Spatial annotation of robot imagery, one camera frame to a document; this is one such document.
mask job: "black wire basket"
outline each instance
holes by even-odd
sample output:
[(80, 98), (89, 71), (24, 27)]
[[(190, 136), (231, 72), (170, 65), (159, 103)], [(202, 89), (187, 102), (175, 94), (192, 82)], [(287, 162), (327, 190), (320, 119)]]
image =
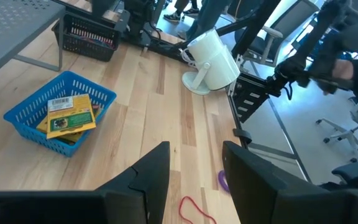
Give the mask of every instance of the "black wire basket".
[[(60, 21), (52, 27), (58, 43), (59, 26)], [(65, 15), (63, 32), (63, 50), (103, 62), (110, 61), (119, 45), (119, 31), (72, 14)]]

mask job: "black clamp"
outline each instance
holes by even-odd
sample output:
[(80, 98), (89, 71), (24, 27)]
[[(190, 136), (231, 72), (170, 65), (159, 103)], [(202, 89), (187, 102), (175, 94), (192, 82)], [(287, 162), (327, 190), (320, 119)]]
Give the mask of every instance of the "black clamp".
[(249, 134), (248, 131), (244, 131), (239, 128), (234, 128), (233, 134), (235, 137), (239, 137), (241, 140), (244, 140), (247, 144), (250, 144), (252, 142), (251, 134)]

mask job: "red rubber band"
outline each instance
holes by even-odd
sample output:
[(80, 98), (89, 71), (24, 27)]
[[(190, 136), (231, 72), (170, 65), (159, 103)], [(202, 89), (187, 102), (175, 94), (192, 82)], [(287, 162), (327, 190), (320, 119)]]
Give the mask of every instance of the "red rubber band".
[(207, 213), (203, 212), (203, 211), (197, 206), (196, 202), (195, 202), (191, 197), (189, 197), (189, 196), (184, 196), (184, 197), (180, 200), (180, 204), (179, 204), (179, 216), (180, 216), (180, 218), (184, 219), (184, 221), (186, 221), (186, 222), (188, 222), (188, 223), (190, 223), (190, 224), (194, 224), (192, 221), (190, 221), (189, 219), (185, 218), (185, 217), (181, 214), (181, 208), (182, 208), (182, 206), (183, 206), (183, 202), (185, 201), (185, 199), (190, 200), (190, 201), (192, 202), (192, 204), (197, 208), (197, 210), (198, 210), (201, 214), (203, 214), (205, 217), (207, 217), (207, 218), (209, 218), (210, 220), (212, 220), (212, 222), (213, 222), (214, 224), (217, 224), (217, 223), (216, 223), (216, 220), (215, 220), (213, 217), (209, 216)]

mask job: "blue plastic basket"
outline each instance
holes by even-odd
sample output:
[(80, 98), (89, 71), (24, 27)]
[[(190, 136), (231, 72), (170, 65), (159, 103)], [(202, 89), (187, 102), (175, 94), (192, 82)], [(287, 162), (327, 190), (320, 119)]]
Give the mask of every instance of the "blue plastic basket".
[(4, 115), (4, 119), (12, 123), (17, 132), (26, 139), (71, 157), (82, 145), (91, 130), (85, 131), (82, 137), (71, 146), (57, 139), (47, 139), (46, 134), (38, 131), (36, 127), (47, 115), (48, 100), (84, 93), (89, 94), (93, 105), (99, 105), (102, 109), (96, 118), (96, 123), (101, 120), (117, 96), (115, 92), (105, 87), (99, 86), (73, 72), (66, 71), (8, 111)]

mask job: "wooden tabletop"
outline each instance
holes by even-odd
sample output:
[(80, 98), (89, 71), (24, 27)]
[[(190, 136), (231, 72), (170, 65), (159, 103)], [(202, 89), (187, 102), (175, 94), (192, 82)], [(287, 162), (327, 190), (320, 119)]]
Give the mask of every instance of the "wooden tabletop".
[[(89, 9), (84, 0), (71, 0)], [(177, 42), (176, 37), (162, 38)], [(21, 54), (57, 63), (58, 46), (47, 29)], [(72, 158), (18, 135), (2, 116), (57, 72), (11, 60), (0, 69), (0, 190), (93, 190), (112, 179), (161, 141), (170, 141), (170, 185), (164, 223), (182, 223), (179, 201), (191, 196), (218, 223), (239, 223), (230, 195), (218, 185), (222, 142), (238, 138), (224, 91), (192, 94), (181, 83), (187, 65), (122, 43), (108, 63), (63, 53), (71, 70), (117, 93), (116, 101)], [(190, 203), (183, 214), (209, 223)]]

